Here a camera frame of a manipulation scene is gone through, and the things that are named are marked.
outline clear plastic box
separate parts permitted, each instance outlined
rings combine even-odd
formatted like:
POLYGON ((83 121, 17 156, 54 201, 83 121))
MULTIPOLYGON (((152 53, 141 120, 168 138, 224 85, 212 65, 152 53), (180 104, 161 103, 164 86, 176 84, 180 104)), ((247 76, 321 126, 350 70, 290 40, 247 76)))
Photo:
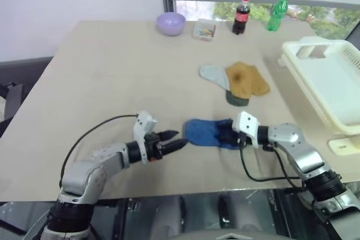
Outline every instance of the clear plastic box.
POLYGON ((212 42, 215 38, 218 24, 216 21, 198 19, 196 22, 192 36, 195 39, 203 40, 205 42, 212 42))

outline bowl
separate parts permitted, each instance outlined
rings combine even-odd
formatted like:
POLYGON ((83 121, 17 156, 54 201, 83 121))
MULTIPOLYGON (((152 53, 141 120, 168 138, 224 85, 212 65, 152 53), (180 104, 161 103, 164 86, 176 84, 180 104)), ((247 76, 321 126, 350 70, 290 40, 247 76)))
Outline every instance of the bowl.
POLYGON ((184 30, 186 19, 179 13, 166 12, 156 19, 158 30, 167 36, 180 35, 184 30))

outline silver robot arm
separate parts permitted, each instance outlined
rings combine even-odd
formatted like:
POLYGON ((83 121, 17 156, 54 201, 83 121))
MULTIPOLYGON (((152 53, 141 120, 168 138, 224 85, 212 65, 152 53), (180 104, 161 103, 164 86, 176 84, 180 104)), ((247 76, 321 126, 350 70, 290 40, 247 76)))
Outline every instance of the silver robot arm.
POLYGON ((241 112, 232 127, 236 132, 246 134, 254 147, 261 144, 284 151, 290 165, 312 194, 312 207, 324 224, 332 225, 341 239, 360 239, 356 225, 360 224, 359 199, 305 140, 298 126, 289 123, 260 126, 254 116, 241 112))
POLYGON ((155 133, 155 124, 156 120, 148 112, 141 111, 133 128, 135 141, 110 145, 72 165, 64 174, 60 194, 50 210, 41 240, 87 239, 95 203, 113 175, 132 163, 159 160, 186 145, 186 139, 161 143, 178 132, 155 133))

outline beige table surface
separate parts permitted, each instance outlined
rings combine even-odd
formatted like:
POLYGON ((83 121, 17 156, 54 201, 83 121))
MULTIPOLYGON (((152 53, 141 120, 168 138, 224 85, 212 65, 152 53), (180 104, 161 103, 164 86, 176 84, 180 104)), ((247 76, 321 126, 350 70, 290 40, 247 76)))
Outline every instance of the beige table surface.
MULTIPOLYGON (((340 157, 328 148, 327 141, 335 136, 288 70, 276 62, 284 41, 314 35, 306 23, 284 22, 280 31, 270 33, 249 21, 241 36, 222 23, 212 43, 192 39, 192 28, 189 22, 182 35, 166 37, 153 22, 80 22, 0 139, 0 201, 55 200, 61 164, 77 138, 107 118, 139 110, 158 119, 158 131, 182 130, 192 118, 235 117, 241 110, 263 125, 296 122, 344 181, 360 179, 360 156, 340 157), (228 66, 236 61, 256 65, 271 87, 270 94, 252 97, 243 108, 229 105, 223 89, 198 76, 202 64, 228 66)), ((69 165, 110 143, 131 141, 132 126, 133 119, 127 119, 96 130, 69 165)), ((281 175, 271 153, 247 148, 245 158, 255 176, 281 175)), ((161 161, 122 171, 110 179, 102 198, 288 186, 285 181, 248 179, 238 151, 188 144, 161 161)))

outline green bottle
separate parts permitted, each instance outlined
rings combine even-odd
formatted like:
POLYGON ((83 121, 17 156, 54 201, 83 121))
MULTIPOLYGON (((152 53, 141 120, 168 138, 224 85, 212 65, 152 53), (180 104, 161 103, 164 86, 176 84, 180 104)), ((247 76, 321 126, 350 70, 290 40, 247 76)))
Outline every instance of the green bottle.
POLYGON ((269 31, 276 31, 279 29, 281 21, 286 15, 288 5, 289 0, 280 0, 275 4, 275 8, 266 26, 269 31))

